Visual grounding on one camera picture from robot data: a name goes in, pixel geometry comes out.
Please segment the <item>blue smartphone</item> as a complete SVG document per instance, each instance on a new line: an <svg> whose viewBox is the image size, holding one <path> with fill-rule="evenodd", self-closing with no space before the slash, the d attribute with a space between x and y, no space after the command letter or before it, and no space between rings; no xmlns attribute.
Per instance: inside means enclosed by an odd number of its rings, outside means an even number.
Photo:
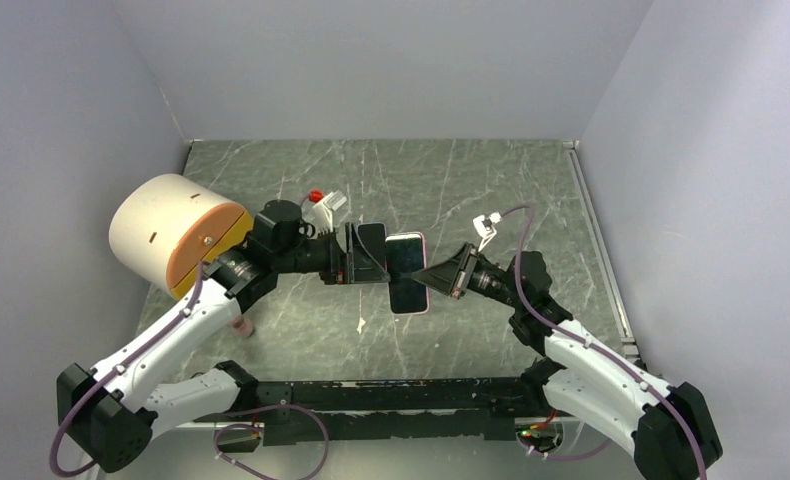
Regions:
<svg viewBox="0 0 790 480"><path fill-rule="evenodd" d="M386 265L386 227L382 223L363 223L356 227L365 251L381 265Z"/></svg>

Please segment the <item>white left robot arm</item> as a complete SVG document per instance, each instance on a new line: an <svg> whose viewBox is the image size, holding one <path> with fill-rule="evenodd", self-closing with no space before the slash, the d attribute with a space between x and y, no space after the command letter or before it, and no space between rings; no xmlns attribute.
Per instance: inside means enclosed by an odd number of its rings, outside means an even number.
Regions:
<svg viewBox="0 0 790 480"><path fill-rule="evenodd" d="M225 414L243 420L285 405L266 399L259 381L234 361L179 383L165 377L184 355L271 293L283 274L319 276L327 285L385 283L386 229L380 223L346 224L336 231L326 200L307 221L300 204L272 200L244 225L240 238L209 260L177 303L142 334L91 368L77 364L56 381L58 428L49 466L59 477L65 439L91 467L113 473L129 465L161 434L191 420Z"/></svg>

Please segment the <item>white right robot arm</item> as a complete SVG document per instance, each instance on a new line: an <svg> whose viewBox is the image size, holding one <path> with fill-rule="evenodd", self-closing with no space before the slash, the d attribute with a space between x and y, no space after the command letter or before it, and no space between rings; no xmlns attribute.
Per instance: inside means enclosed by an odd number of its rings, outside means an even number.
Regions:
<svg viewBox="0 0 790 480"><path fill-rule="evenodd" d="M518 252L503 268L466 243L411 278L455 299L476 293L513 308L514 335L542 357L522 376L530 413L553 408L578 418L622 448L646 479L704 479L722 457L701 391L674 386L598 340L551 296L540 252Z"/></svg>

